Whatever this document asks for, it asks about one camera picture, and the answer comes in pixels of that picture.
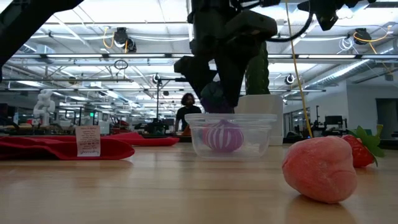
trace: red strawberry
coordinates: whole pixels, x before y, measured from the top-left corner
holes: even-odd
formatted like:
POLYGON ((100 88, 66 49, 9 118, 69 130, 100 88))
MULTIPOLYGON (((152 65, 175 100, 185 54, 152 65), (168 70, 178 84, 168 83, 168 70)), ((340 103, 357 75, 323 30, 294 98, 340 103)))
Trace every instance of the red strawberry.
POLYGON ((354 167, 366 167, 374 162, 374 156, 371 154, 369 149, 367 149, 361 141, 356 139, 355 136, 349 134, 342 138, 347 141, 353 149, 354 167))

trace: red fabric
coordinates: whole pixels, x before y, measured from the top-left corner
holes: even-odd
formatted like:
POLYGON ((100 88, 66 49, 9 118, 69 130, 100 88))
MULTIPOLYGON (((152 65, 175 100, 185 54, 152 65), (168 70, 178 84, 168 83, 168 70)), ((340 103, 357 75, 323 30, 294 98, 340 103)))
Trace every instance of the red fabric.
MULTIPOLYGON (((75 136, 46 136, 35 138, 55 139, 60 141, 76 141, 75 136)), ((115 134, 101 137, 101 139, 115 139, 126 142, 132 146, 173 146, 180 140, 179 138, 144 139, 144 137, 138 133, 115 134)))
POLYGON ((0 138, 0 159, 118 160, 132 156, 135 150, 126 142, 101 139, 101 156, 78 157, 76 139, 61 138, 0 138))
POLYGON ((101 137, 101 156, 77 157, 75 136, 44 136, 34 138, 0 138, 0 160, 45 159, 62 160, 118 160, 130 157, 135 146, 173 146, 178 138, 144 139, 137 133, 124 133, 101 137))

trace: striped ball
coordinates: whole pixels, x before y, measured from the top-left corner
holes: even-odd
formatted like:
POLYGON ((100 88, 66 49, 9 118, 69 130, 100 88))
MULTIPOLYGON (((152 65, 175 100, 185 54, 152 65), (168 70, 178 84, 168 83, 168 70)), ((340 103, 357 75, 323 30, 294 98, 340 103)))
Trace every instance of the striped ball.
POLYGON ((239 126, 221 120, 203 132, 203 142, 216 152, 233 152, 243 145, 243 133, 239 126))

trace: transparent container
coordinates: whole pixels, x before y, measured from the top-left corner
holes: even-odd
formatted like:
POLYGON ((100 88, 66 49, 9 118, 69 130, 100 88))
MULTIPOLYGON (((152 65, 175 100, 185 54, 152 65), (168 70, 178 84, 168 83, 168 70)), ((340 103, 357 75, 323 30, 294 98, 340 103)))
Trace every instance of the transparent container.
POLYGON ((204 158, 240 160, 264 155, 275 114, 187 114, 195 152, 204 158))

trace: desk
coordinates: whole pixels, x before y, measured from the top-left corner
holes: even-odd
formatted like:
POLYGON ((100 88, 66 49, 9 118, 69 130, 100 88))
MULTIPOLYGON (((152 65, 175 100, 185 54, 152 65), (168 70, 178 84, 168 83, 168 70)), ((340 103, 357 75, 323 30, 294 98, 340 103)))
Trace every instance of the desk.
POLYGON ((125 161, 0 162, 0 223, 397 223, 398 151, 325 205, 285 183, 286 149, 255 162, 206 161, 189 143, 137 147, 125 161))

